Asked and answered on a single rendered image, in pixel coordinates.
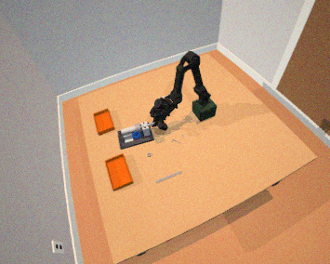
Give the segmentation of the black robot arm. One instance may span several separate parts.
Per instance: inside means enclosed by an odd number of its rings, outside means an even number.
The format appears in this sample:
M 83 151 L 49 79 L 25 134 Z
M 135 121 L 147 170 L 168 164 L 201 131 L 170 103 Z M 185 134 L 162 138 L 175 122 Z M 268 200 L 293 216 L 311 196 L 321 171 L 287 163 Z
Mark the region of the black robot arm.
M 185 65 L 185 61 L 188 65 Z M 202 76 L 200 73 L 200 66 L 201 60 L 198 55 L 189 51 L 184 54 L 182 57 L 180 64 L 177 65 L 176 69 L 176 77 L 174 87 L 171 90 L 170 94 L 165 96 L 165 98 L 160 97 L 156 99 L 154 102 L 154 107 L 157 109 L 151 109 L 150 115 L 153 119 L 160 119 L 163 115 L 161 110 L 165 110 L 167 113 L 171 113 L 175 108 L 178 109 L 178 104 L 182 102 L 182 86 L 184 81 L 185 72 L 191 69 L 191 74 L 196 86 L 193 88 L 194 92 L 199 95 L 199 100 L 197 101 L 202 106 L 205 106 L 210 101 L 211 95 L 207 92 L 206 88 L 203 85 Z M 171 100 L 173 101 L 171 101 Z

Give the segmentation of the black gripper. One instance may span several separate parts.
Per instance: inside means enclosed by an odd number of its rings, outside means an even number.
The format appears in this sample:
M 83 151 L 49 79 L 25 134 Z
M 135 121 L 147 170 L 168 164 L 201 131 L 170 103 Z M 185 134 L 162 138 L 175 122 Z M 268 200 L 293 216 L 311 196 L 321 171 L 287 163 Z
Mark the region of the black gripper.
M 152 109 L 157 109 L 154 106 L 152 107 Z M 167 116 L 170 116 L 170 113 L 165 112 L 165 110 L 161 110 L 161 112 L 163 113 L 162 117 L 158 120 L 158 119 L 153 119 L 152 122 L 155 122 L 152 127 L 158 126 L 159 129 L 162 129 L 164 131 L 166 131 L 168 129 L 167 124 L 164 122 L 164 120 L 166 120 Z

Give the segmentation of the orange rectangular tray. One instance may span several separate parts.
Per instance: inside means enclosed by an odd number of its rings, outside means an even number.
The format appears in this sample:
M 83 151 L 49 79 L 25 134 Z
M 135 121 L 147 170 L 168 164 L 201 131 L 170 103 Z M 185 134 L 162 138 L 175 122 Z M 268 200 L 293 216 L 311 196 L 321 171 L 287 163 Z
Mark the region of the orange rectangular tray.
M 108 108 L 94 112 L 94 118 L 97 126 L 97 133 L 100 135 L 113 131 L 115 129 L 110 111 Z
M 120 190 L 134 183 L 126 165 L 125 157 L 122 153 L 104 161 L 108 171 L 110 183 L 114 191 Z

